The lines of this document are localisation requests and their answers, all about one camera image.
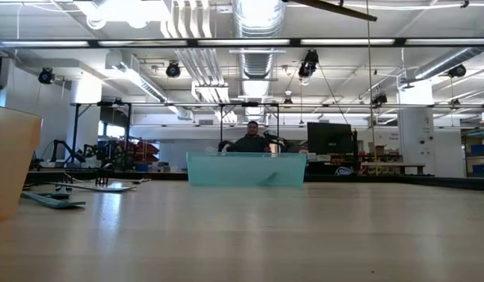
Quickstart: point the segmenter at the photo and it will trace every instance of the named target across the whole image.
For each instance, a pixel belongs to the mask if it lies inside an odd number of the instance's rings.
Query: wooden table
[[[406,168],[417,168],[417,174],[423,175],[423,168],[425,164],[411,164],[411,163],[385,163],[385,162],[378,162],[375,164],[374,162],[365,162],[360,164],[360,166],[369,166],[369,167],[390,167],[390,168],[400,168],[400,174],[406,174]]]
[[[150,182],[71,200],[86,209],[20,200],[0,223],[0,281],[484,281],[483,192]]]

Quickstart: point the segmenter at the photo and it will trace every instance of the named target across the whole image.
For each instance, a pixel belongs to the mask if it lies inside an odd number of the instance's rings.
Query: black shirt
[[[235,142],[237,152],[246,153],[265,153],[266,148],[269,147],[264,137],[259,135],[250,136],[246,134],[244,137]]]

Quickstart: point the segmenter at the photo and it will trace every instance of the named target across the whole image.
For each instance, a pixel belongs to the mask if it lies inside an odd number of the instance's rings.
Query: ceiling
[[[85,15],[82,13],[61,13],[49,1],[35,1],[30,5],[18,3],[0,3],[0,39],[80,39],[80,38],[162,38],[160,24],[152,22],[143,29],[131,28],[126,23],[108,23],[100,31],[92,31],[85,26]],[[65,10],[76,9],[70,1],[57,1]],[[404,6],[428,6],[435,1],[394,1],[377,0],[370,1],[371,6],[385,5],[394,7]],[[463,1],[440,0],[435,5],[460,4]],[[211,5],[220,7],[230,5],[230,1],[210,1]],[[365,4],[361,1],[349,1],[348,4]],[[469,6],[466,9],[430,9],[416,11],[391,11],[371,9],[370,13],[378,16],[378,22],[370,24],[370,36],[372,37],[471,37],[484,36],[484,7]],[[211,12],[211,29],[218,38],[231,38],[234,35],[233,14]],[[284,17],[282,37],[313,38],[313,37],[362,37],[366,38],[367,23],[347,16],[320,11],[318,9],[287,7]],[[320,56],[320,67],[312,76],[311,83],[302,86],[298,76],[293,73],[305,56],[307,49],[289,48],[282,49],[286,53],[279,55],[273,69],[273,77],[278,81],[272,82],[270,95],[277,102],[282,102],[284,92],[292,91],[294,103],[322,103],[334,102],[334,97],[341,103],[358,103],[359,95],[364,94],[370,85],[376,84],[403,65],[405,67],[418,67],[441,56],[449,49],[446,48],[376,48],[368,49],[317,49]],[[113,78],[104,70],[105,58],[108,50],[32,50],[21,51],[19,56],[41,57],[45,59],[75,59],[100,71],[107,76],[108,81],[118,85],[118,90],[125,99],[132,101],[148,101],[145,93],[129,81]],[[192,80],[186,71],[176,79],[167,78],[164,71],[170,60],[177,60],[175,53],[170,49],[128,49],[141,62],[146,74],[162,89],[170,95],[171,99],[181,102],[194,102],[190,93]],[[217,59],[222,68],[223,76],[229,83],[229,96],[236,99],[240,95],[240,82],[237,56],[229,54],[228,49],[217,49]],[[484,53],[464,64],[468,75],[476,71],[484,70]],[[439,102],[484,88],[484,72],[480,75],[461,81],[453,87],[449,85],[449,79],[436,77],[432,79],[434,85],[434,101]],[[388,101],[396,102],[396,93],[387,92]],[[484,96],[477,96],[470,103],[484,103]],[[330,112],[337,111],[333,108],[319,109]],[[154,109],[147,107],[141,110],[143,113],[170,113],[167,109]]]

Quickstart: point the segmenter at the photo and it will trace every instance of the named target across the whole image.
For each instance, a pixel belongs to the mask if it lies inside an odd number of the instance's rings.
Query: man
[[[264,137],[258,135],[258,122],[249,121],[247,134],[235,142],[237,152],[270,153],[270,146]]]

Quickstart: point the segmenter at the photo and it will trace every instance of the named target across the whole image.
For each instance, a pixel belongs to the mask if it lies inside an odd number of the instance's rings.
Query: white column
[[[399,89],[401,104],[433,104],[432,83],[420,81],[411,89]],[[405,163],[425,164],[425,174],[435,174],[435,135],[431,108],[406,108],[399,110],[400,153]],[[416,168],[406,173],[417,173]]]
[[[95,78],[82,78],[71,82],[72,103],[97,103],[101,101],[103,86]],[[82,113],[86,106],[81,106]],[[96,145],[98,143],[98,125],[100,108],[91,106],[78,118],[77,142],[75,148],[84,149],[84,144]],[[71,147],[73,142],[75,123],[75,107],[70,107],[67,127],[67,144]]]

